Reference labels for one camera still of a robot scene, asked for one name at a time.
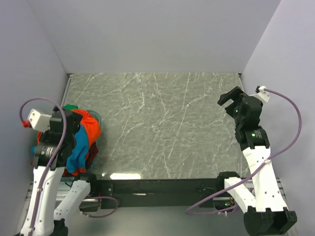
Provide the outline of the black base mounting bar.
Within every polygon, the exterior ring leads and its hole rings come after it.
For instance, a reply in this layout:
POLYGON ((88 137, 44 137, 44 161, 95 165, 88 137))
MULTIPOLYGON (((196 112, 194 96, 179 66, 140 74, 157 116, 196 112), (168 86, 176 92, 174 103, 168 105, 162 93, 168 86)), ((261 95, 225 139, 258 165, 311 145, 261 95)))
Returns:
POLYGON ((224 188, 224 180, 238 177, 236 172, 221 172, 217 178, 192 179, 107 179, 82 174, 75 180, 91 184, 89 197, 112 197, 119 207, 191 206, 224 188))

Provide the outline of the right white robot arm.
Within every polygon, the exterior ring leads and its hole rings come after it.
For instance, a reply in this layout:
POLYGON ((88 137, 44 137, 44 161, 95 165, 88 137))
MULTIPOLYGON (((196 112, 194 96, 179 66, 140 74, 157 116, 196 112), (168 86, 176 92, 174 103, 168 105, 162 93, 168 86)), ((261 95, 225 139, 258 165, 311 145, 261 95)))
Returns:
POLYGON ((262 107, 269 96, 264 87, 257 88, 253 95, 235 87, 218 100, 220 106, 233 101, 225 110, 234 119, 235 137, 252 175, 254 191, 233 172, 219 174, 216 191, 221 196, 231 195, 244 214, 244 226, 251 236, 284 235, 297 222, 296 213, 288 209, 282 197, 269 159, 269 139, 259 124, 262 107))

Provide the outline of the green t shirt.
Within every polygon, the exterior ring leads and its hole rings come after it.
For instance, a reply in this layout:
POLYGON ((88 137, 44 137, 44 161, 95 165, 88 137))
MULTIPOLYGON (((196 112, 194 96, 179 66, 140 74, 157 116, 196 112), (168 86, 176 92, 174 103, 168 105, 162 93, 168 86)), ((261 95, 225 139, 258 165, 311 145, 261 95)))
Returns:
POLYGON ((78 106, 73 105, 73 104, 66 104, 66 105, 63 106, 63 109, 72 111, 72 110, 78 109, 78 106))

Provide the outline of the aluminium frame rail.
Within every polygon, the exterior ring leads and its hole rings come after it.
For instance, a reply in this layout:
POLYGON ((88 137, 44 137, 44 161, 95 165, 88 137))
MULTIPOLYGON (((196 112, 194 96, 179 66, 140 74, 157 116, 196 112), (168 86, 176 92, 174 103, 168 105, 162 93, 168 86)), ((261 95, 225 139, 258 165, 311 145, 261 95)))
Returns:
MULTIPOLYGON (((57 196, 56 196, 56 201, 57 202, 61 202, 65 196, 67 195, 67 193, 70 190, 70 186, 67 185, 68 183, 65 182, 60 182, 58 185, 58 191, 57 191, 57 196)), ((283 186, 281 184, 280 179, 277 179, 277 184, 278 184, 278 188, 280 190, 280 193, 282 195, 282 197, 284 199, 286 199, 285 193, 284 193, 284 189, 283 186)), ((255 195, 255 190, 254 190, 254 186, 252 183, 252 180, 247 181, 246 183, 244 183, 244 186, 247 187, 249 189, 249 191, 255 195)), ((30 183, 26 198, 25 198, 25 202, 29 202, 31 200, 31 196, 32 196, 32 189, 33 189, 33 182, 30 183)))

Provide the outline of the clear blue plastic basket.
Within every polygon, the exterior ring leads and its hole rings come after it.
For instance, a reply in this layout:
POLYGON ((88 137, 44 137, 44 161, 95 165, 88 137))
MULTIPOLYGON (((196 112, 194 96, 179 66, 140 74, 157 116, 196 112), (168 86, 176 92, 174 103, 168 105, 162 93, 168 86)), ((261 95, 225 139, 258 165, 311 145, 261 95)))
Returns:
MULTIPOLYGON (((92 115, 93 118, 95 118, 101 127, 101 117, 100 115, 92 110, 88 110, 88 112, 92 115)), ((98 146, 99 146, 99 138, 92 144, 92 146, 89 149, 88 158, 86 159, 86 173, 91 173, 93 168, 94 160, 98 154, 98 146)), ((67 171, 65 171, 64 175, 61 178, 61 182, 68 183, 67 185, 70 186, 70 182, 74 180, 75 176, 69 174, 67 171)))

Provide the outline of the blue t shirt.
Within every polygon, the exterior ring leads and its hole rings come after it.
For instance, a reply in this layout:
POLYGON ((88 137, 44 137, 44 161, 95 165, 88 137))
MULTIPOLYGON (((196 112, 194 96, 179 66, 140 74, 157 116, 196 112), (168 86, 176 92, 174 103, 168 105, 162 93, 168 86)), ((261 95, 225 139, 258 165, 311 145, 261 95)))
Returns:
POLYGON ((74 137, 76 145, 67 159, 66 168, 70 174, 75 176, 78 175, 80 169, 86 168, 86 155, 89 151, 88 135, 83 125, 80 125, 80 129, 74 137))

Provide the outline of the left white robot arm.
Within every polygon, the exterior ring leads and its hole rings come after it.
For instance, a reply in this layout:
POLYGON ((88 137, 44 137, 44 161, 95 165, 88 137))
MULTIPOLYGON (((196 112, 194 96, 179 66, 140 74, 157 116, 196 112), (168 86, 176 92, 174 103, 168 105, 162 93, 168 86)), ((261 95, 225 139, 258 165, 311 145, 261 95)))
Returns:
POLYGON ((35 109, 30 111, 26 125, 42 135, 34 150, 33 187, 20 235, 66 236, 69 219, 81 202, 98 193, 96 176, 82 173, 75 177, 61 203, 55 205, 66 162, 79 144, 74 135, 81 129, 82 118, 81 114, 72 111, 55 110, 52 115, 35 109))

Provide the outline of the orange t shirt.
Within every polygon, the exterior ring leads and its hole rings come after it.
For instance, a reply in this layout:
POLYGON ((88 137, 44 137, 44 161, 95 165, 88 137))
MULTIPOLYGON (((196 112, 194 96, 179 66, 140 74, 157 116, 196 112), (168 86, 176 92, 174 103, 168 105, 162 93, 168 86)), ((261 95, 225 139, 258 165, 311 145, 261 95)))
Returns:
MULTIPOLYGON (((83 125, 85 128, 85 131, 88 135, 88 140, 89 140, 89 149, 92 146, 92 144, 99 138, 101 135, 101 128, 95 118, 92 117, 92 115, 86 111, 86 110, 72 110, 72 112, 79 113, 83 116, 80 125, 83 125)), ((40 137, 43 134, 43 132, 37 133, 37 145, 40 144, 40 137)), ((65 167, 66 162, 67 162, 68 157, 58 157, 57 161, 52 161, 52 163, 49 165, 49 168, 51 170, 54 170, 57 167, 65 167)))

